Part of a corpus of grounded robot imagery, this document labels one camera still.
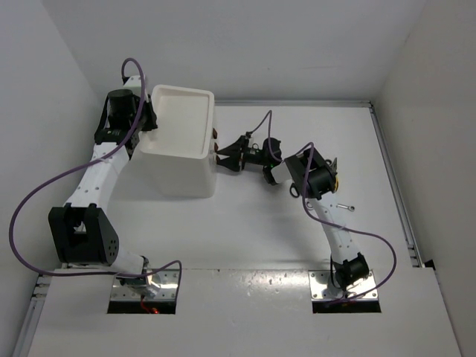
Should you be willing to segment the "white drawer cabinet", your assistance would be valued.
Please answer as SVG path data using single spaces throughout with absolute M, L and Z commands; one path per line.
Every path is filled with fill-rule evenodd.
M 142 132 L 113 191 L 116 199 L 209 198 L 216 188 L 215 100 L 210 91 L 156 85 L 158 128 Z

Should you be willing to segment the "short silver ratchet wrench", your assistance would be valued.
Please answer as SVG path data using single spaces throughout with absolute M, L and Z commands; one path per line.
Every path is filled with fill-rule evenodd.
M 337 204 L 336 206 L 337 206 L 338 208 L 345 209 L 345 210 L 348 210 L 348 211 L 351 211 L 351 212 L 354 212 L 354 211 L 355 211 L 355 207 L 352 206 L 352 205 Z

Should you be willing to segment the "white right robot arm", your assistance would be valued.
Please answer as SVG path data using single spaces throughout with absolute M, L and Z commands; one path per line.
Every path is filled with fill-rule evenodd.
M 349 298 L 347 289 L 369 276 L 370 268 L 361 249 L 354 243 L 339 212 L 334 194 L 338 190 L 336 162 L 330 162 L 308 143 L 294 155 L 282 157 L 280 141 L 270 137 L 261 147 L 250 145 L 247 132 L 233 144 L 217 151 L 217 164 L 238 173 L 247 164 L 262 167 L 264 179 L 270 185 L 290 181 L 303 201 L 307 214 L 322 224 L 330 249 L 330 282 L 341 291 L 339 300 Z

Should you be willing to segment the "yellow handled pliers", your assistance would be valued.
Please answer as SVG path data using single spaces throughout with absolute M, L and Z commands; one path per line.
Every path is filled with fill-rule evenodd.
M 334 158 L 332 161 L 330 159 L 326 159 L 326 163 L 328 164 L 329 168 L 331 169 L 332 173 L 334 174 L 334 188 L 333 193 L 338 190 L 339 180 L 338 180 L 338 171 L 337 171 L 337 158 Z

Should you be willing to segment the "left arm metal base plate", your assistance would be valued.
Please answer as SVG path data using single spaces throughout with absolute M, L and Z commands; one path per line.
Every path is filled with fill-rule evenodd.
M 173 302 L 177 298 L 180 271 L 167 269 L 144 278 L 122 278 L 113 280 L 110 301 Z

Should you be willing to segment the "black handled scissors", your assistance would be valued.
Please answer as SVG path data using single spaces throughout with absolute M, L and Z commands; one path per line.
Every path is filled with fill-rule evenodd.
M 300 194 L 298 192 L 297 187 L 294 184 L 291 184 L 289 187 L 289 193 L 293 198 L 299 198 Z

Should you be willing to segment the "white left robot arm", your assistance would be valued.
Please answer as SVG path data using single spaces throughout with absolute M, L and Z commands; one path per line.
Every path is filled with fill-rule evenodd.
M 61 263 L 103 268 L 143 298 L 157 292 L 155 276 L 146 276 L 147 258 L 127 251 L 106 212 L 123 168 L 131 160 L 141 133 L 156 129 L 157 118 L 140 76 L 123 78 L 120 89 L 106 96 L 94 134 L 93 165 L 62 207 L 54 207 L 48 222 Z

